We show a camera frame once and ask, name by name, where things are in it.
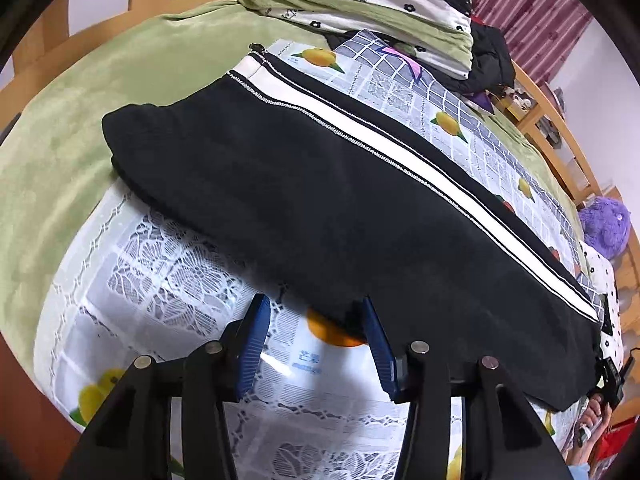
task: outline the zipper pull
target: zipper pull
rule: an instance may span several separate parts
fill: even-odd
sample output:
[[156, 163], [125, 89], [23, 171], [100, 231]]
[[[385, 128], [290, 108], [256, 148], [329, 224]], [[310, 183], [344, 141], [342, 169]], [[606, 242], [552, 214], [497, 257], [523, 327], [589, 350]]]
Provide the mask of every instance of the zipper pull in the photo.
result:
[[265, 47], [260, 43], [251, 43], [249, 45], [249, 48], [254, 52], [257, 52], [258, 54], [262, 54], [266, 50]]

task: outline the purple plush toy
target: purple plush toy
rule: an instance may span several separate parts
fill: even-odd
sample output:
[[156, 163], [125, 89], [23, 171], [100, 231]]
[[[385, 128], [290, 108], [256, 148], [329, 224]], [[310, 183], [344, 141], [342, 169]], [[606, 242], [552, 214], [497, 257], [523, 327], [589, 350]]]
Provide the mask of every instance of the purple plush toy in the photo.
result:
[[631, 213], [619, 200], [598, 196], [578, 212], [584, 241], [607, 260], [625, 250], [631, 231]]

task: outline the striped curtain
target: striped curtain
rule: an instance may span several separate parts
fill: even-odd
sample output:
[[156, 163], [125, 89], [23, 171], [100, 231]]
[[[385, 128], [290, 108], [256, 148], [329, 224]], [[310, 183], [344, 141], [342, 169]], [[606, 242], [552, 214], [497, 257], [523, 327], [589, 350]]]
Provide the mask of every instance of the striped curtain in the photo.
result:
[[513, 60], [537, 84], [551, 81], [591, 21], [578, 0], [473, 0], [474, 14], [499, 28]]

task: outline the person's arm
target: person's arm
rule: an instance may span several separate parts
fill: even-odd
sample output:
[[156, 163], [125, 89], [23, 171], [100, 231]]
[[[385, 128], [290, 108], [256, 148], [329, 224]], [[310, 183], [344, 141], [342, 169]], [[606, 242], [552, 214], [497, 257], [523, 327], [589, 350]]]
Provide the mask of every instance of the person's arm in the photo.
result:
[[588, 480], [589, 456], [591, 455], [593, 446], [595, 446], [598, 439], [609, 427], [609, 423], [611, 422], [611, 412], [612, 409], [608, 404], [605, 405], [603, 412], [598, 400], [591, 398], [587, 405], [587, 409], [584, 410], [584, 413], [576, 423], [574, 434], [577, 435], [577, 430], [581, 424], [586, 424], [589, 428], [592, 428], [596, 424], [598, 417], [602, 415], [602, 423], [591, 434], [590, 439], [587, 440], [582, 447], [578, 446], [577, 441], [574, 440], [574, 447], [569, 450], [566, 457], [566, 463], [569, 466], [569, 471], [574, 476], [574, 480]]

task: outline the folded black garment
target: folded black garment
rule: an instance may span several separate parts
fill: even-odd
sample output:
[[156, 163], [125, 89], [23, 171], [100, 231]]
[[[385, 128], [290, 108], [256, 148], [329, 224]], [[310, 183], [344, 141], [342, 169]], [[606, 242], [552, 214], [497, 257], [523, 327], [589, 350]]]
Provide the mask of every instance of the folded black garment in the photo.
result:
[[[331, 50], [335, 50], [345, 41], [353, 38], [357, 33], [357, 30], [350, 30], [343, 34], [328, 32], [324, 34], [324, 38]], [[402, 48], [402, 42], [396, 40], [396, 38], [379, 32], [375, 34], [382, 41], [385, 41], [385, 43], [398, 50], [402, 50], [404, 54], [408, 54], [415, 62], [425, 67], [436, 81], [450, 92], [466, 95], [488, 90], [494, 94], [503, 95], [504, 87], [513, 88], [514, 86], [516, 72], [511, 62], [509, 47], [499, 28], [471, 22], [471, 36], [474, 38], [474, 44], [471, 47], [471, 54], [473, 56], [471, 60], [471, 70], [468, 78], [462, 80], [455, 79], [423, 60], [411, 56], [411, 53], [407, 53], [405, 49]]]
[[369, 296], [396, 355], [495, 356], [558, 410], [594, 386], [597, 316], [536, 235], [422, 137], [276, 57], [102, 127], [143, 200], [348, 330]]

